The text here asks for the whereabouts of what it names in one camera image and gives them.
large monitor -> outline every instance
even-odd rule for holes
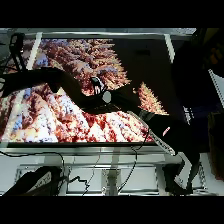
[[[24,43],[26,62],[33,43],[34,40]],[[184,119],[174,91],[164,39],[42,39],[33,69],[46,66],[73,75],[86,95],[94,94],[92,76],[99,77],[111,90],[131,83],[143,109]],[[0,138],[17,94],[1,99]],[[47,84],[26,89],[17,113],[8,142],[140,145],[147,133],[137,119],[121,111],[102,115],[85,113],[62,88],[53,93]],[[149,136],[146,144],[155,143]]]

robotic arm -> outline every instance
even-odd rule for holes
[[[1,97],[7,97],[14,91],[48,83],[55,93],[62,87],[71,100],[87,113],[103,114],[115,111],[129,113],[149,128],[149,135],[164,151],[173,156],[180,154],[184,168],[178,171],[174,181],[181,188],[187,189],[198,172],[199,153],[195,150],[189,125],[170,115],[158,115],[141,109],[140,100],[133,93],[131,85],[107,90],[98,77],[92,77],[95,94],[86,96],[82,94],[78,81],[70,74],[48,67],[30,71],[23,69],[16,73],[0,75],[0,78],[3,80]]]

dark sky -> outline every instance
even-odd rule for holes
[[[113,49],[135,87],[138,88],[144,81],[162,102],[163,108],[170,115],[183,120],[183,109],[171,78],[171,63],[165,40],[114,39],[113,43]]]

television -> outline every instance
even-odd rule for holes
[[[25,63],[34,41],[24,42]],[[132,83],[141,108],[185,119],[172,83],[164,38],[42,38],[33,69],[47,66],[73,75],[86,95],[94,94],[90,82],[93,76],[99,77],[111,90]],[[43,84],[23,93],[8,139],[2,138],[18,92],[0,99],[0,139],[13,147],[130,146],[141,145],[146,137],[147,129],[133,116],[122,111],[101,115],[85,113],[62,88],[53,93]],[[145,144],[156,145],[150,136]]]

